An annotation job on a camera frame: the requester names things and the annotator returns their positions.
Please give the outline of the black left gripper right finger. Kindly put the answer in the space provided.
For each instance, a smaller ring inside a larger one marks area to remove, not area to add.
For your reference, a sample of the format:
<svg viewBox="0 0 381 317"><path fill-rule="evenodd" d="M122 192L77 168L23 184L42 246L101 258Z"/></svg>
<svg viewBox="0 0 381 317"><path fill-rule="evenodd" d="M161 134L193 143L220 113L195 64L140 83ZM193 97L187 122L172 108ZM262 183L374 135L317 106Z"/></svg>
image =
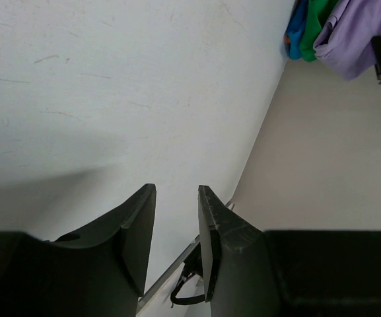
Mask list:
<svg viewBox="0 0 381 317"><path fill-rule="evenodd" d="M381 316L381 231L260 231L198 189L213 316Z"/></svg>

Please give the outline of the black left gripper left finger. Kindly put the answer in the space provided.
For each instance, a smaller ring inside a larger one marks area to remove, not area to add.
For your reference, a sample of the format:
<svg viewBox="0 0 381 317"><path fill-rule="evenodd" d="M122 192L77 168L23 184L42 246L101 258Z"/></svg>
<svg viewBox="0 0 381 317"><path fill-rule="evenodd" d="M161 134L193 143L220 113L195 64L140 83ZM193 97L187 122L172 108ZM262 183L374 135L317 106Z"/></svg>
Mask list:
<svg viewBox="0 0 381 317"><path fill-rule="evenodd" d="M0 231L0 316L134 316L145 291L156 188L57 240Z"/></svg>

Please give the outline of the purple t-shirt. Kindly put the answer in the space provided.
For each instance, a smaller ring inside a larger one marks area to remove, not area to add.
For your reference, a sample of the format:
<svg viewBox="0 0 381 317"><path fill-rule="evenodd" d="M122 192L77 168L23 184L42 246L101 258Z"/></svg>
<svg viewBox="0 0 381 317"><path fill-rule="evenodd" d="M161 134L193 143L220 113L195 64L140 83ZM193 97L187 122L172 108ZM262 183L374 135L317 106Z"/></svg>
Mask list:
<svg viewBox="0 0 381 317"><path fill-rule="evenodd" d="M381 36L381 1L339 1L313 44L315 56L345 80L376 63L371 40Z"/></svg>

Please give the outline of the orange folded t-shirt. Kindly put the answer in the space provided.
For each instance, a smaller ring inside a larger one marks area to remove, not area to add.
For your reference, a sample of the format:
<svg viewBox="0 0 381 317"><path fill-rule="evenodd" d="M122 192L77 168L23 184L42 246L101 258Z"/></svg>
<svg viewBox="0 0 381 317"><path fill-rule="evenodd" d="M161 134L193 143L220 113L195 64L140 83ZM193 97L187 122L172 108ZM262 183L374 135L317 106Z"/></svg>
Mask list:
<svg viewBox="0 0 381 317"><path fill-rule="evenodd" d="M284 36L284 42L285 42L286 53L288 56L290 56L291 41L287 34Z"/></svg>

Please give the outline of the blue folded t-shirt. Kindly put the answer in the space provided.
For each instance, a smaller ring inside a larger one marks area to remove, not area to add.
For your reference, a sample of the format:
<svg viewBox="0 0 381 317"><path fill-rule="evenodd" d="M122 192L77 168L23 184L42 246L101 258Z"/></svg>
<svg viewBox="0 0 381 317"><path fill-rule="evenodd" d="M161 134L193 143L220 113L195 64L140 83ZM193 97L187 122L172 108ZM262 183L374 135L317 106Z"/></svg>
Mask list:
<svg viewBox="0 0 381 317"><path fill-rule="evenodd" d="M296 8L293 11L293 15L285 31L285 35L287 34L291 41L289 56L289 59L291 60L298 60L301 58L299 45L306 28L307 13L308 0L297 1Z"/></svg>

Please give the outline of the green folded t-shirt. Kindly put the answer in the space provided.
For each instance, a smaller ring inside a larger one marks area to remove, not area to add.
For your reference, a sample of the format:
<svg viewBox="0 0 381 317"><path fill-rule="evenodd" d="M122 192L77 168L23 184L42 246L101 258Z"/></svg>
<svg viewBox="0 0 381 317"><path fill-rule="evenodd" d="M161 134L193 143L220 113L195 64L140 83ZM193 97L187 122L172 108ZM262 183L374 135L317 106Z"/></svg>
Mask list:
<svg viewBox="0 0 381 317"><path fill-rule="evenodd" d="M299 44L301 58L306 62L316 60L314 42L337 3L338 0L311 0L308 2L306 26Z"/></svg>

